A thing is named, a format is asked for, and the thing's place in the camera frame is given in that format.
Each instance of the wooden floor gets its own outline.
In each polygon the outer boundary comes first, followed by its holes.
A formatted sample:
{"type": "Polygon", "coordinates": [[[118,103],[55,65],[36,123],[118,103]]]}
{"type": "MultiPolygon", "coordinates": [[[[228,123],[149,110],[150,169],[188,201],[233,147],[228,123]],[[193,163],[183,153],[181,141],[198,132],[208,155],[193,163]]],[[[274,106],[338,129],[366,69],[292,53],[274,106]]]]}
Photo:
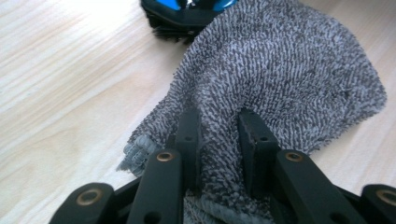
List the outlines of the wooden floor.
{"type": "MultiPolygon", "coordinates": [[[[396,1],[304,2],[356,35],[389,97],[313,159],[357,194],[396,187],[396,1]]],[[[134,179],[115,171],[123,146],[185,49],[153,37],[137,0],[1,0],[0,223],[47,223],[81,185],[134,179]]]]}

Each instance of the blue object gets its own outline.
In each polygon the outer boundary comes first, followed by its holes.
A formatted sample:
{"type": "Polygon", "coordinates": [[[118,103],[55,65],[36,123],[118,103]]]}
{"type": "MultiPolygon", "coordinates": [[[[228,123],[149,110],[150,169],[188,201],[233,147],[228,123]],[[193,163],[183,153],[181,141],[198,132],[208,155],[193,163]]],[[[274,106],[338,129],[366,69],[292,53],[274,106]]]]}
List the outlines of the blue object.
{"type": "MultiPolygon", "coordinates": [[[[236,3],[237,0],[219,0],[213,6],[214,11],[222,11],[227,7],[232,6],[236,3]]],[[[178,4],[177,0],[157,0],[157,2],[163,4],[166,7],[170,7],[173,10],[180,10],[181,7],[178,4]]]]}
{"type": "Polygon", "coordinates": [[[157,0],[157,2],[163,4],[166,7],[170,7],[174,10],[180,10],[177,0],[157,0]]]}

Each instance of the terry cloth towel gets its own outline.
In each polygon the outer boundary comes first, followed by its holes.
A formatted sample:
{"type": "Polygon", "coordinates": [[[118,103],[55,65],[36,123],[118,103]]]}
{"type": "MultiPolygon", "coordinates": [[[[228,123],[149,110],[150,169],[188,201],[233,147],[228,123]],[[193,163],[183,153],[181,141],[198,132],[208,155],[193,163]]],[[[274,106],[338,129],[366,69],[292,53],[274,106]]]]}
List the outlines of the terry cloth towel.
{"type": "Polygon", "coordinates": [[[385,102],[375,69],[337,20],[294,0],[241,0],[196,37],[169,92],[132,133],[120,169],[142,175],[180,114],[196,107],[204,186],[201,198],[186,198],[184,220],[271,223],[268,202],[244,189],[241,108],[259,114],[281,148],[310,154],[385,102]]]}

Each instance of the wood grain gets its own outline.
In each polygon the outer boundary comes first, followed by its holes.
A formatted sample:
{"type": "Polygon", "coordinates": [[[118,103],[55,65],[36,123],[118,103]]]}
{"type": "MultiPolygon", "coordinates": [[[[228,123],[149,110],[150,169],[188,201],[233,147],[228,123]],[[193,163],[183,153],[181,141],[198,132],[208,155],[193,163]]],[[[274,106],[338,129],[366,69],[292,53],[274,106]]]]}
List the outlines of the wood grain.
{"type": "MultiPolygon", "coordinates": [[[[315,162],[358,194],[396,186],[396,2],[303,2],[356,35],[389,98],[315,162]]],[[[0,223],[47,223],[74,189],[131,181],[115,171],[123,146],[185,49],[154,38],[136,0],[0,1],[0,223]]]]}

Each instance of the brass ring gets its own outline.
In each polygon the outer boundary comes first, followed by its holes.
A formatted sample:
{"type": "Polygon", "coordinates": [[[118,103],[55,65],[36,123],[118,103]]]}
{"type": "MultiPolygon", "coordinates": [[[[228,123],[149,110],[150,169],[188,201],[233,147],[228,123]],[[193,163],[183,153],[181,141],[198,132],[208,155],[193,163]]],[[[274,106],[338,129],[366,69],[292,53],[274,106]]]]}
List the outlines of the brass ring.
{"type": "Polygon", "coordinates": [[[103,192],[100,189],[88,189],[78,195],[77,204],[81,206],[91,205],[98,202],[102,196],[103,192]]]}
{"type": "Polygon", "coordinates": [[[379,189],[376,191],[376,196],[381,199],[382,202],[396,206],[396,192],[388,189],[379,189]]]}
{"type": "Polygon", "coordinates": [[[289,161],[302,161],[303,157],[296,153],[296,152],[288,152],[286,153],[286,159],[288,159],[289,161]]]}
{"type": "Polygon", "coordinates": [[[171,161],[174,158],[174,155],[170,152],[162,152],[157,155],[158,161],[171,161]]]}

